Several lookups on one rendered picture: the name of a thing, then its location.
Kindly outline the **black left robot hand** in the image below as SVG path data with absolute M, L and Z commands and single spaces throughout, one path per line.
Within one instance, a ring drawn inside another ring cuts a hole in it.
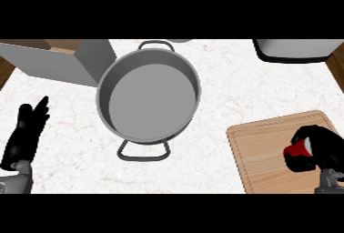
M 22 104 L 18 113 L 18 123 L 8 140 L 0 168 L 15 171 L 13 164 L 21 160 L 31 162 L 37 153 L 37 143 L 49 115 L 49 97 L 44 96 L 37 106 Z

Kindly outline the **grey open box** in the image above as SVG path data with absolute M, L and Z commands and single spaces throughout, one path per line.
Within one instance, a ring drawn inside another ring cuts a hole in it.
M 0 39 L 0 56 L 27 75 L 84 86 L 117 58 L 108 39 Z

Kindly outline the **grey appliance with black base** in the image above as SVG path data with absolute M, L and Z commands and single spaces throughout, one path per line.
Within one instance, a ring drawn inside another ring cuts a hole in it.
M 270 63 L 307 64 L 324 62 L 344 39 L 254 39 L 259 59 Z

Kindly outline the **grey metal pot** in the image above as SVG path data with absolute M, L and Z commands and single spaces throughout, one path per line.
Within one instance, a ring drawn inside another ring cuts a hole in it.
M 201 80 L 174 48 L 136 51 L 109 66 L 98 86 L 98 114 L 126 143 L 167 145 L 188 128 L 201 101 Z

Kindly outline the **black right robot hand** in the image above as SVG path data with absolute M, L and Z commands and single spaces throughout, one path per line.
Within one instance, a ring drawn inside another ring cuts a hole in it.
M 332 168 L 337 172 L 344 173 L 344 138 L 328 128 L 303 126 L 297 130 L 291 144 L 303 138 L 310 139 L 312 157 L 284 157 L 287 167 L 292 172 L 304 172 Z

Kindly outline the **wooden cutting board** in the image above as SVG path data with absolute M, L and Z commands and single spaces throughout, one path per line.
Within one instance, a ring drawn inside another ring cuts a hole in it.
M 301 126 L 319 125 L 337 133 L 321 110 L 275 117 L 232 126 L 228 139 L 248 194 L 313 194 L 321 184 L 321 170 L 294 173 L 282 156 Z

